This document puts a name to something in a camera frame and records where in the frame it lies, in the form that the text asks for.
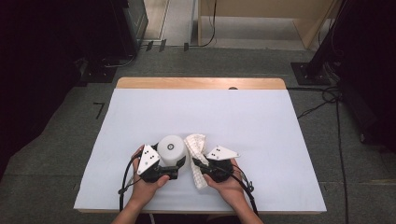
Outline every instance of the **white tabletop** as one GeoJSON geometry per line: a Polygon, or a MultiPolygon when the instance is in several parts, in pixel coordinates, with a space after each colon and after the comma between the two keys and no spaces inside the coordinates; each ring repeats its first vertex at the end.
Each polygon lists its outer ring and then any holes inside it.
{"type": "MultiPolygon", "coordinates": [[[[117,212],[123,173],[137,148],[166,135],[185,138],[192,133],[206,136],[207,150],[221,145],[241,155],[236,160],[253,182],[259,213],[326,211],[286,90],[115,89],[74,208],[117,212]]],[[[144,210],[232,212],[214,189],[194,186],[190,169],[159,189],[144,210]]]]}

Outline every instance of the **gray carpet floor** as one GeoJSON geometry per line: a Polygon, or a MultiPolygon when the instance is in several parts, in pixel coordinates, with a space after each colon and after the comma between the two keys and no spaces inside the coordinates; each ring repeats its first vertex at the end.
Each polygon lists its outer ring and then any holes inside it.
{"type": "MultiPolygon", "coordinates": [[[[290,62],[315,52],[269,49],[141,49],[113,83],[75,87],[45,131],[14,155],[0,184],[0,223],[110,223],[116,214],[73,210],[78,187],[120,77],[280,77],[298,87],[290,62]],[[98,116],[100,106],[105,108],[98,116]]],[[[320,92],[290,91],[296,115],[323,102],[320,92]]],[[[357,123],[339,104],[348,222],[396,223],[396,157],[360,142],[357,123]]],[[[299,119],[328,211],[320,215],[264,215],[265,223],[346,223],[344,180],[335,104],[299,119]]]]}

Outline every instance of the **white roll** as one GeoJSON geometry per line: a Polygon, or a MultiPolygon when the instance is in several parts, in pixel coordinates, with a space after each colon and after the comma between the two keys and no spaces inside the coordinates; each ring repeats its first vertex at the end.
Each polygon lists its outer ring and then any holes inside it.
{"type": "Polygon", "coordinates": [[[175,166],[183,157],[186,157],[186,161],[179,171],[189,166],[189,152],[181,137],[177,135],[166,136],[158,143],[157,150],[166,166],[175,166]]]}

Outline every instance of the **white patterned cloth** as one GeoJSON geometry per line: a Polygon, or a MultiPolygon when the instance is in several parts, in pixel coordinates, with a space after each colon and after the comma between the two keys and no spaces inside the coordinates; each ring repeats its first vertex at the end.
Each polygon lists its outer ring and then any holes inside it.
{"type": "Polygon", "coordinates": [[[186,139],[184,139],[184,143],[189,149],[191,155],[191,169],[195,187],[203,189],[207,186],[207,183],[202,176],[200,168],[194,164],[192,158],[200,160],[205,165],[209,164],[203,154],[205,153],[205,136],[203,134],[194,133],[187,136],[186,139]]]}

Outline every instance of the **wooden desk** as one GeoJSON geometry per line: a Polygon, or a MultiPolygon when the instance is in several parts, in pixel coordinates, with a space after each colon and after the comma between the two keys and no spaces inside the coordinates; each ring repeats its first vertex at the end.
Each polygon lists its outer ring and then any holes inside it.
{"type": "Polygon", "coordinates": [[[341,0],[199,0],[198,45],[202,45],[202,17],[291,18],[306,49],[328,18],[334,17],[341,0]]]}
{"type": "MultiPolygon", "coordinates": [[[[87,164],[75,209],[118,212],[126,164],[142,144],[169,134],[206,135],[241,154],[260,214],[326,211],[289,93],[280,78],[123,77],[87,164]],[[238,91],[229,91],[236,87],[238,91]]],[[[125,203],[132,189],[125,194],[125,203]]],[[[198,190],[191,168],[157,191],[148,213],[230,214],[212,188],[198,190]]]]}

